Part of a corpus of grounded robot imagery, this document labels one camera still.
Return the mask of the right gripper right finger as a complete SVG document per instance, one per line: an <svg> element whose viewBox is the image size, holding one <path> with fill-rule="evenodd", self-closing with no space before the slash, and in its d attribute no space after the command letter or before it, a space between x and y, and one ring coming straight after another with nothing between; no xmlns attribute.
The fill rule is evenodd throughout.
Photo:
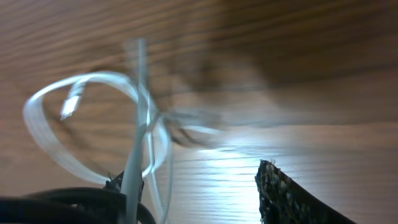
<svg viewBox="0 0 398 224"><path fill-rule="evenodd" d="M270 161L261 161L255 181L263 224L354 224Z"/></svg>

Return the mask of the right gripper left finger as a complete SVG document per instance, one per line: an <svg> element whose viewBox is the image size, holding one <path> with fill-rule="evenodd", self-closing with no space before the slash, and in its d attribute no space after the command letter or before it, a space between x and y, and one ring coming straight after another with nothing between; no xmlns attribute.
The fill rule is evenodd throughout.
<svg viewBox="0 0 398 224"><path fill-rule="evenodd" d="M115 178L112 178L109 175L109 180L106 181L105 186L103 188L105 190L111 190L111 191L114 191L114 192L120 192L121 191L122 182L123 182L123 176L124 176L124 172L121 172ZM139 189L139 194L138 194L138 201L139 202L141 202L141 200L142 200L143 189L144 189L144 181L141 182L141 186L140 186L140 189Z"/></svg>

